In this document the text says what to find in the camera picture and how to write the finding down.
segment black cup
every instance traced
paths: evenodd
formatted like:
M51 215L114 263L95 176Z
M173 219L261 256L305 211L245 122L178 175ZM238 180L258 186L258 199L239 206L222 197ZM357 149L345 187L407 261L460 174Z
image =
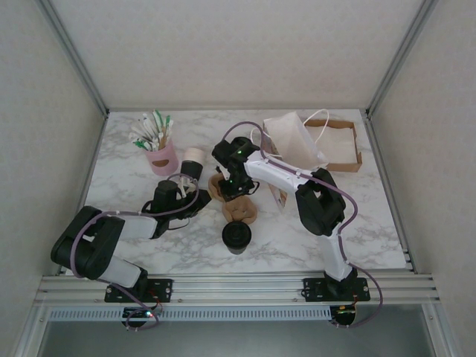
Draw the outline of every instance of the black cup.
M250 244L251 229L246 223L233 221L223 228L222 238L228 250L238 255L244 252Z

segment marble table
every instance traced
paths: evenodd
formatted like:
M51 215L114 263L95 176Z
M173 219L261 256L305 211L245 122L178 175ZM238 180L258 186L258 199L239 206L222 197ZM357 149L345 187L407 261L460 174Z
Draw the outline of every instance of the marble table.
M211 150L233 124L283 115L291 110L176 111L163 112L175 121L173 141L180 158L188 147L207 154L199 182L206 188L216 162ZM297 110L301 117L314 110ZM390 208L377 170L359 110L332 110L333 116L356 125L357 147L363 165L358 173L332 173L337 185L352 195L359 215L344 231L344 244L350 261L363 268L404 268L405 258L390 214ZM130 125L141 112L113 112L109 116L100 147L86 204L101 210L140 210L152 199L158 180L145 155L129 142ZM229 136L249 135L251 127L241 126ZM221 203L212 201L191 219L186 228L166 232L159 239L120 241L115 254L145 268L151 274L164 273L242 273L322 271L324 260L316 238L299 222L296 211L286 219L278 210L266 184L251 196L258 218L251 227L252 240L246 251L231 254L222 242L226 224ZM352 213L348 204L345 215Z

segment pink cup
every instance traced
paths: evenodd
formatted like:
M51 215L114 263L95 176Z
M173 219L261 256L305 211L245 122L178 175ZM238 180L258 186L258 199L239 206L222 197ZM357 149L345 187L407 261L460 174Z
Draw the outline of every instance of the pink cup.
M179 160L177 159L176 151L173 148L172 139L169 143L159 151L144 150L149 165L154 174L158 176L172 175L179 167Z

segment pen holder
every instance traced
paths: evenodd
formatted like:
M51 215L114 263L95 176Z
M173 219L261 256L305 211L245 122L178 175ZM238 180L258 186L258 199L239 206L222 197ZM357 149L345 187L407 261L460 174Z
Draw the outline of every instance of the pen holder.
M173 148L172 139L159 151L145 151L149 165L154 174L158 176L172 175L179 167L176 151Z

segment white wall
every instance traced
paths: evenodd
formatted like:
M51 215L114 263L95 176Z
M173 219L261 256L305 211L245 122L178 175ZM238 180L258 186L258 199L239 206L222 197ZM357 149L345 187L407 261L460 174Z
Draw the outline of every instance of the white wall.
M411 248L476 355L476 1L439 1L373 120Z
M422 0L53 0L109 108L364 108Z
M0 1L0 356L53 270L101 122L34 1Z

